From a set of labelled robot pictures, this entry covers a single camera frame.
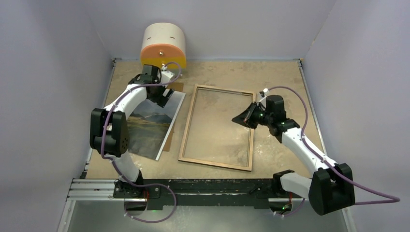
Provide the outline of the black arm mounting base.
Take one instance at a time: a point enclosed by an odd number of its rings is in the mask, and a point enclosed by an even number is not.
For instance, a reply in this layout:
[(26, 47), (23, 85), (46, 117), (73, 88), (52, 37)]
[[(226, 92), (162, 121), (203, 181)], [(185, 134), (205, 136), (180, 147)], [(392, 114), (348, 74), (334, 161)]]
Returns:
[(148, 179), (144, 187), (120, 180), (114, 182), (113, 197), (128, 202), (147, 200), (148, 210), (164, 206), (249, 206), (281, 210), (300, 196), (273, 188), (273, 180), (262, 179)]

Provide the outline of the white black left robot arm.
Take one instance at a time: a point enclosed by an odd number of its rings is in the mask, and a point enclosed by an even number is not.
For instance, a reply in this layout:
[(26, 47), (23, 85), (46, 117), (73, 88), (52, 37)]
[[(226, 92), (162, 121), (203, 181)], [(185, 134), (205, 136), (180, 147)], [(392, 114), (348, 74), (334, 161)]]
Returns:
[(125, 191), (133, 198), (144, 193), (144, 183), (140, 170), (132, 164), (129, 154), (130, 134), (127, 119), (145, 100), (164, 107), (173, 94), (168, 85), (175, 82), (182, 73), (168, 70), (170, 62), (161, 67), (143, 65), (141, 73), (132, 78), (125, 90), (104, 108), (95, 108), (90, 116), (89, 143), (104, 160), (113, 165), (119, 181), (127, 183)]

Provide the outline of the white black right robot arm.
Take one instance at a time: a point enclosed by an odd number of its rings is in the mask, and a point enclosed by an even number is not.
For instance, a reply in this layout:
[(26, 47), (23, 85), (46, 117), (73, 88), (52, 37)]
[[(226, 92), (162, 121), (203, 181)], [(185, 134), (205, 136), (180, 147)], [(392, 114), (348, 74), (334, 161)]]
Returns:
[(350, 166), (328, 158), (304, 138), (299, 124), (287, 117), (281, 96), (268, 96), (265, 104), (252, 102), (245, 111), (233, 117), (232, 122), (250, 129), (259, 125), (268, 127), (270, 134), (289, 148), (310, 171), (310, 178), (293, 170), (273, 174), (271, 190), (276, 196), (295, 193), (307, 199), (321, 216), (355, 204)]

